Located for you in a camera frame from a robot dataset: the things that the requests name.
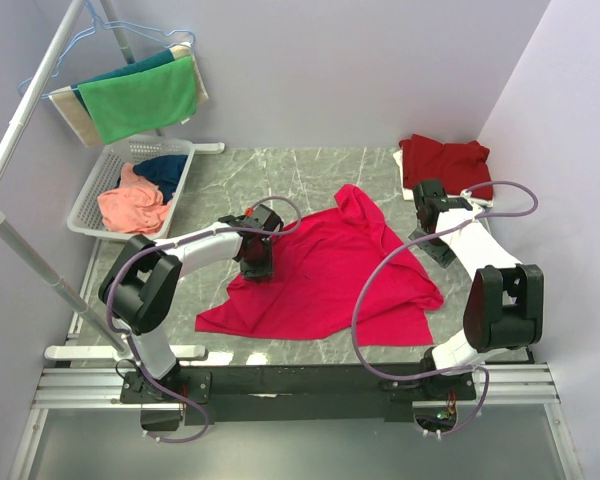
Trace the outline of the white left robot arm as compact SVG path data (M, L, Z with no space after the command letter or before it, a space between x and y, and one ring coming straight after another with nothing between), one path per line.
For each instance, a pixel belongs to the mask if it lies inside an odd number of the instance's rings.
M134 359L147 375L144 389L166 402L184 393L180 362L162 323L178 282L220 261L233 260L248 280L273 274L272 237L284 222L271 208L258 205L243 215L228 215L209 227L171 240L131 237L99 289L109 326L131 341Z

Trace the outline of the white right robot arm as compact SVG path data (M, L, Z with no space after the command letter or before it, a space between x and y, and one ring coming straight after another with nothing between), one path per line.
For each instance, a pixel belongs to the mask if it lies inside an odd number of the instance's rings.
M536 344L543 333L542 270L494 239L485 226L489 211L471 193L449 195L438 179L413 188L418 228L410 238L443 267L458 260L472 280L462 329L421 360L419 387L432 399L470 386L472 367Z

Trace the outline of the pink red t-shirt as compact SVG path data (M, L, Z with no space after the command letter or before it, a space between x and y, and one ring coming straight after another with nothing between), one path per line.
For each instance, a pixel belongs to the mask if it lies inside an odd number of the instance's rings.
M436 284L411 251L390 256L403 242L363 190L345 185L334 199L275 241L270 279L236 277L196 331L319 340L354 327L361 346L432 344L426 314L444 303Z

